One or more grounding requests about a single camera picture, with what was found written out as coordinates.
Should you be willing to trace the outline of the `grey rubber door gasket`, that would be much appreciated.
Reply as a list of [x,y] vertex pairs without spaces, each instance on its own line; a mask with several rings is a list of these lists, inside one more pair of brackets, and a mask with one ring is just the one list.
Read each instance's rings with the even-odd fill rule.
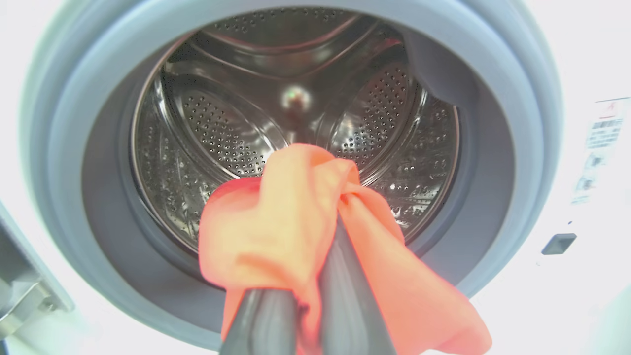
[[72,300],[51,355],[215,355],[203,204],[290,143],[358,164],[474,296],[541,215],[560,86],[527,0],[9,0],[30,45],[7,203]]

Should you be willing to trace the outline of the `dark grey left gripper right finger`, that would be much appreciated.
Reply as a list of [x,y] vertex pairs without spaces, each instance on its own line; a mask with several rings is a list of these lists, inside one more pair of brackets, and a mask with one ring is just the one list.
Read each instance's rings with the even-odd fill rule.
[[397,355],[340,216],[318,285],[322,301],[323,355]]

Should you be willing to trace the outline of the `orange cloth garment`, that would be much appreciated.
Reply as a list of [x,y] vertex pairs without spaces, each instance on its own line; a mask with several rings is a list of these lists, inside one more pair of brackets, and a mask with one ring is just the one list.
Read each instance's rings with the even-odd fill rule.
[[203,209],[199,265],[227,292],[223,338],[246,289],[287,289],[306,307],[297,355],[322,355],[317,279],[339,215],[398,355],[485,355],[491,334],[467,297],[406,247],[388,203],[361,186],[354,162],[311,144],[275,151],[261,177],[226,182]]

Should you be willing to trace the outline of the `dark door latch slot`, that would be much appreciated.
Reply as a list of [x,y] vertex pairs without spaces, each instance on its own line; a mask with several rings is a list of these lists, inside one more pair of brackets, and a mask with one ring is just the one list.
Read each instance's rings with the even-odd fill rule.
[[576,240],[575,233],[559,233],[555,234],[541,250],[543,255],[561,255],[564,254],[572,243]]

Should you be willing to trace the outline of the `washing machine door hinge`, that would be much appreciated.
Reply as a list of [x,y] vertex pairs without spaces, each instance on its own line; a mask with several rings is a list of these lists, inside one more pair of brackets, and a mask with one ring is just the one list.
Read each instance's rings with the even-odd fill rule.
[[25,325],[74,303],[38,258],[20,242],[22,231],[0,202],[0,342]]

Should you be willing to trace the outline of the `perforated stainless steel drum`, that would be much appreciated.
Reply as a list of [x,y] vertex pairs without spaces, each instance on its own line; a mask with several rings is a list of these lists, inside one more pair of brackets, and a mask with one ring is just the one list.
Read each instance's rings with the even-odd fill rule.
[[352,161],[411,242],[450,191],[460,123],[409,70],[400,31],[340,8],[272,7],[198,29],[160,58],[136,106],[130,153],[145,207],[196,256],[220,185],[313,144]]

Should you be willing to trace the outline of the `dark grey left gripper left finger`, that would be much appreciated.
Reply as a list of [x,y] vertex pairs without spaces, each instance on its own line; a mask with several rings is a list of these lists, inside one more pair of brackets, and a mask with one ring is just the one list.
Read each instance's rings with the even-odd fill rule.
[[297,300],[277,288],[248,288],[219,355],[295,355]]

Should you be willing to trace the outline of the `white barcode sticker label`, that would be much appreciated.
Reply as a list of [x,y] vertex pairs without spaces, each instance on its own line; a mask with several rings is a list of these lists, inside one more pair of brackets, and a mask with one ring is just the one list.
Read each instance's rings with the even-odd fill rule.
[[571,204],[587,204],[598,191],[601,177],[621,135],[631,97],[597,101],[588,121],[581,173],[572,193]]

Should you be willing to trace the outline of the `white front-load washing machine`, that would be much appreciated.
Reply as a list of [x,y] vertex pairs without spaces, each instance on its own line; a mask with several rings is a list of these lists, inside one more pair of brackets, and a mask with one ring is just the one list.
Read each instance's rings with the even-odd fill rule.
[[[572,205],[597,101],[631,97],[631,0],[0,0],[0,202],[20,242],[74,303],[18,334],[25,354],[214,355],[208,287],[160,261],[159,234],[128,202],[123,140],[106,124],[96,196],[131,237],[113,258],[88,222],[80,182],[89,134],[112,99],[126,112],[149,59],[228,14],[316,4],[415,26],[457,54],[480,94],[464,175],[423,259],[472,296],[491,355],[613,354],[631,317],[631,109],[602,185]],[[541,250],[559,233],[561,255]]]

